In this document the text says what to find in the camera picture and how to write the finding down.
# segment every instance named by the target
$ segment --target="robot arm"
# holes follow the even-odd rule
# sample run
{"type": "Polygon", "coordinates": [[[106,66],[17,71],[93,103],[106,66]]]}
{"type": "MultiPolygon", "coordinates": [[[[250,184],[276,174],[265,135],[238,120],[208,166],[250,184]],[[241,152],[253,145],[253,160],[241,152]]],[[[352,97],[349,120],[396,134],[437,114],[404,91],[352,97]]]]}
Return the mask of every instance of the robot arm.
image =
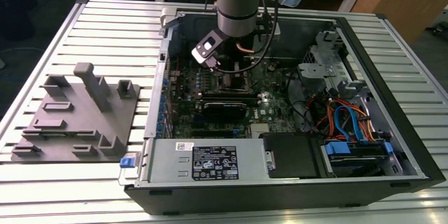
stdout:
{"type": "MultiPolygon", "coordinates": [[[[296,6],[300,0],[273,0],[274,12],[277,12],[277,4],[288,6],[296,6]]],[[[228,71],[218,69],[220,62],[213,57],[213,53],[221,43],[232,38],[244,38],[253,36],[252,33],[256,30],[258,13],[258,0],[217,0],[217,29],[213,29],[205,38],[200,41],[192,50],[192,55],[202,67],[209,68],[210,71],[217,70],[222,73],[244,72],[257,65],[262,60],[266,50],[270,46],[273,33],[276,29],[276,13],[273,17],[273,23],[270,27],[265,27],[265,30],[270,29],[270,36],[262,48],[261,57],[256,64],[249,68],[240,69],[237,71],[228,71]]]]}

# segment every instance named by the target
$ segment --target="blue cable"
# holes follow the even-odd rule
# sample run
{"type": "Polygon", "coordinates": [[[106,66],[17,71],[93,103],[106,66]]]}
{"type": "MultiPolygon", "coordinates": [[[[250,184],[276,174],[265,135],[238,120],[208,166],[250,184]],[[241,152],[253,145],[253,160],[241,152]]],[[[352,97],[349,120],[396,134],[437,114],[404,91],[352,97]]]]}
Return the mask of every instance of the blue cable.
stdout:
{"type": "Polygon", "coordinates": [[[337,130],[344,134],[344,136],[345,136],[345,138],[346,138],[346,141],[349,142],[350,136],[349,136],[349,134],[342,130],[341,126],[338,125],[338,111],[340,111],[342,108],[345,108],[345,109],[348,110],[348,112],[350,113],[350,116],[352,116],[352,123],[353,123],[353,130],[354,130],[354,135],[356,135],[357,140],[361,141],[361,140],[364,139],[364,136],[362,136],[361,131],[358,130],[356,114],[354,114],[354,111],[352,110],[350,107],[346,107],[346,106],[338,106],[337,109],[334,110],[334,125],[336,125],[336,128],[337,128],[337,130]]]}

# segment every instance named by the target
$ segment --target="metal bracket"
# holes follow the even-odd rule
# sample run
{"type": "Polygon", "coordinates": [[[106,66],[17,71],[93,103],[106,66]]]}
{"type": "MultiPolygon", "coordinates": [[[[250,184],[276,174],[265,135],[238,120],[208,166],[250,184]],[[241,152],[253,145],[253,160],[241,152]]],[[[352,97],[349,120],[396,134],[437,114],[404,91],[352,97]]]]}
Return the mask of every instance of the metal bracket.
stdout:
{"type": "Polygon", "coordinates": [[[316,63],[302,63],[298,64],[301,75],[306,78],[321,79],[324,77],[336,76],[334,71],[324,65],[316,63]]]}
{"type": "Polygon", "coordinates": [[[337,84],[337,91],[342,98],[350,99],[365,85],[364,81],[341,81],[337,84]]]}
{"type": "Polygon", "coordinates": [[[177,16],[176,7],[165,7],[164,9],[161,9],[161,14],[160,14],[161,28],[166,29],[169,22],[176,19],[176,16],[177,16]]]}

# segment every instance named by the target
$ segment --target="gray plastic part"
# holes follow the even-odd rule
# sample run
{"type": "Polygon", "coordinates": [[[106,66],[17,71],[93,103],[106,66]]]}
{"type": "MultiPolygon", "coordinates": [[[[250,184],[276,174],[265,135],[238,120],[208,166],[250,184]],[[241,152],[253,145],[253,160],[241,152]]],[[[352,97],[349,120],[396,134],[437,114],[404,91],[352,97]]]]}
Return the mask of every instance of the gray plastic part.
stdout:
{"type": "Polygon", "coordinates": [[[69,87],[69,82],[64,76],[52,75],[48,77],[44,85],[41,86],[50,97],[64,97],[62,88],[69,87]]]}
{"type": "Polygon", "coordinates": [[[117,92],[121,99],[133,99],[136,98],[134,89],[132,86],[130,80],[120,80],[117,86],[117,92]]]}
{"type": "Polygon", "coordinates": [[[36,119],[32,127],[36,129],[62,129],[65,128],[66,123],[62,119],[36,119]]]}
{"type": "Polygon", "coordinates": [[[105,80],[104,78],[97,79],[93,74],[93,64],[88,62],[78,62],[74,66],[73,71],[74,76],[77,76],[85,85],[85,90],[92,97],[96,106],[101,112],[108,111],[110,109],[109,102],[106,101],[106,91],[105,91],[105,80]]]}
{"type": "Polygon", "coordinates": [[[77,157],[92,157],[98,154],[90,144],[73,144],[72,153],[77,157]]]}
{"type": "Polygon", "coordinates": [[[126,152],[140,86],[129,80],[106,84],[92,73],[93,65],[78,63],[74,75],[49,76],[41,101],[22,139],[12,150],[16,162],[117,162],[126,152]],[[98,105],[108,104],[108,110],[98,105]]]}
{"type": "Polygon", "coordinates": [[[121,144],[120,139],[114,136],[112,142],[101,135],[98,150],[105,156],[114,156],[118,153],[125,152],[125,146],[121,144]]]}
{"type": "Polygon", "coordinates": [[[50,111],[72,111],[73,105],[70,102],[48,102],[41,106],[42,110],[50,111]]]}

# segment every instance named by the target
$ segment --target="floor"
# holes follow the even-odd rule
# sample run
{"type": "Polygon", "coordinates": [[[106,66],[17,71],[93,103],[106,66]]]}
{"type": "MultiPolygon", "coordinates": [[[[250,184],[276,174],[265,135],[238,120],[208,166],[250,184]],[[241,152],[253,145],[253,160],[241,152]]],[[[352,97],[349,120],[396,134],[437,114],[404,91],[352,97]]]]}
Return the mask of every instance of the floor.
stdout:
{"type": "MultiPolygon", "coordinates": [[[[41,53],[36,50],[8,51],[4,53],[1,51],[17,47],[32,47],[45,50],[76,0],[37,1],[37,7],[29,11],[29,18],[36,30],[34,36],[20,42],[10,42],[0,37],[0,59],[5,63],[4,69],[0,69],[0,119],[41,56],[41,53]]],[[[204,3],[205,0],[169,1],[204,3]]],[[[441,85],[448,89],[448,59],[445,59],[448,55],[448,41],[432,36],[429,32],[424,32],[412,48],[441,85]]]]}

